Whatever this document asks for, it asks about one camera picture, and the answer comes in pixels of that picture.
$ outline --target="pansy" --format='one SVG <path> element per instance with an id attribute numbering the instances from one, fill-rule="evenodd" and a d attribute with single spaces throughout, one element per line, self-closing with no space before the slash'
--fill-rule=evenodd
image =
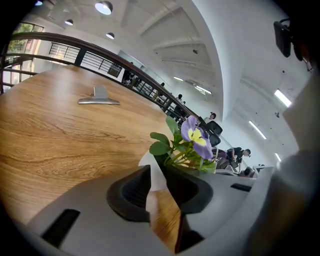
<path id="1" fill-rule="evenodd" d="M 186 121 L 182 123 L 181 135 L 187 141 L 193 141 L 194 151 L 204 159 L 212 159 L 212 147 L 208 134 L 196 126 L 197 119 L 194 116 L 189 116 Z"/>

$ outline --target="handrail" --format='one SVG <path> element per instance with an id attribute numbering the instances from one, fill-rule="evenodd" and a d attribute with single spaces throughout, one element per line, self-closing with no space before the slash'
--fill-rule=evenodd
<path id="1" fill-rule="evenodd" d="M 63 34 L 56 34 L 56 33 L 49 33 L 49 32 L 23 32 L 23 33 L 16 33 L 13 34 L 10 38 L 10 40 L 25 40 L 25 39 L 35 39 L 35 40 L 45 40 L 45 41 L 51 41 L 55 43 L 61 43 L 73 47 L 80 48 L 79 54 L 77 57 L 80 56 L 80 58 L 84 56 L 86 51 L 89 51 L 91 53 L 97 54 L 99 56 L 102 56 L 106 58 L 107 60 L 111 60 L 112 62 L 124 67 L 126 70 L 129 70 L 133 74 L 137 75 L 139 78 L 142 78 L 143 81 L 151 85 L 154 89 L 156 89 L 159 93 L 163 94 L 165 97 L 169 99 L 168 104 L 171 103 L 176 104 L 181 109 L 183 109 L 186 113 L 189 115 L 195 115 L 194 112 L 190 111 L 188 108 L 186 108 L 183 104 L 181 104 L 169 91 L 167 91 L 163 86 L 161 86 L 156 80 L 154 80 L 152 77 L 150 77 L 148 74 L 143 72 L 138 67 L 131 64 L 129 61 L 125 60 L 124 58 L 118 56 L 117 54 L 104 49 L 98 45 L 89 43 L 87 41 L 71 37 L 68 35 Z"/>

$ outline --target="round pendant light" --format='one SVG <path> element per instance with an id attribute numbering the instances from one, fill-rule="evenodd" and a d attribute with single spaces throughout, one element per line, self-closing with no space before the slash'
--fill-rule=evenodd
<path id="1" fill-rule="evenodd" d="M 35 6 L 42 6 L 42 1 L 39 1 L 39 0 L 38 0 L 38 1 L 35 2 L 34 5 L 35 5 Z"/>
<path id="2" fill-rule="evenodd" d="M 72 26 L 74 24 L 74 21 L 72 19 L 67 19 L 64 23 Z"/>
<path id="3" fill-rule="evenodd" d="M 108 38 L 111 38 L 111 39 L 115 39 L 115 34 L 114 33 L 107 33 L 105 34 Z"/>
<path id="4" fill-rule="evenodd" d="M 100 13 L 104 15 L 110 15 L 114 9 L 112 3 L 109 1 L 97 2 L 94 6 Z"/>

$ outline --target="desk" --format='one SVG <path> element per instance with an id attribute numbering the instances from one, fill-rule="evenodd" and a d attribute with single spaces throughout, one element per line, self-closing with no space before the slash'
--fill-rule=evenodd
<path id="1" fill-rule="evenodd" d="M 121 105 L 79 105 L 96 85 L 105 85 Z M 73 65 L 15 85 L 0 97 L 0 196 L 6 210 L 26 224 L 76 184 L 137 167 L 154 142 L 150 132 L 173 138 L 165 119 L 153 102 Z M 171 200 L 166 191 L 160 196 Z M 161 219 L 156 207 L 148 208 L 155 221 Z M 169 211 L 176 222 L 167 232 L 176 234 L 180 211 L 172 200 L 167 217 Z"/>

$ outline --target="person in black shirt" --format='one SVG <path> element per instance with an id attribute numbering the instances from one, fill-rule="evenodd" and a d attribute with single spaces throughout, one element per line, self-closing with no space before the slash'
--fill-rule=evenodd
<path id="1" fill-rule="evenodd" d="M 242 157 L 251 157 L 251 151 L 249 148 L 243 150 L 241 147 L 233 147 L 228 149 L 227 156 L 229 158 L 229 161 L 235 161 L 236 164 L 238 164 L 239 167 L 239 173 L 241 172 L 241 163 L 242 163 Z"/>

